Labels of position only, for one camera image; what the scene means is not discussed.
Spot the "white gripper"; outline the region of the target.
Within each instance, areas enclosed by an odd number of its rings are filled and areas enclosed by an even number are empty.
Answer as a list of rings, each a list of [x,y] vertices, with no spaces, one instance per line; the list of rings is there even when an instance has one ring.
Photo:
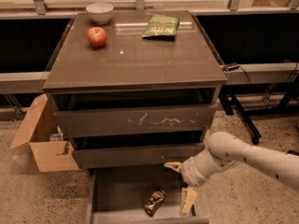
[[[190,213],[197,195],[198,188],[207,181],[206,158],[200,155],[190,157],[185,162],[166,162],[165,168],[181,173],[183,181],[189,186],[181,190],[180,214],[186,216]]]

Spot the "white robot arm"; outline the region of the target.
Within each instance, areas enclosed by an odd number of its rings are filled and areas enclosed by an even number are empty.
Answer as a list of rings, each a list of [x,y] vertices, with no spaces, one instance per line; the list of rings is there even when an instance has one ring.
[[[166,162],[164,166],[181,174],[188,185],[181,192],[180,213],[187,215],[198,195],[199,187],[237,161],[274,178],[296,191],[299,190],[299,156],[265,147],[250,145],[226,132],[208,137],[206,147],[184,162]]]

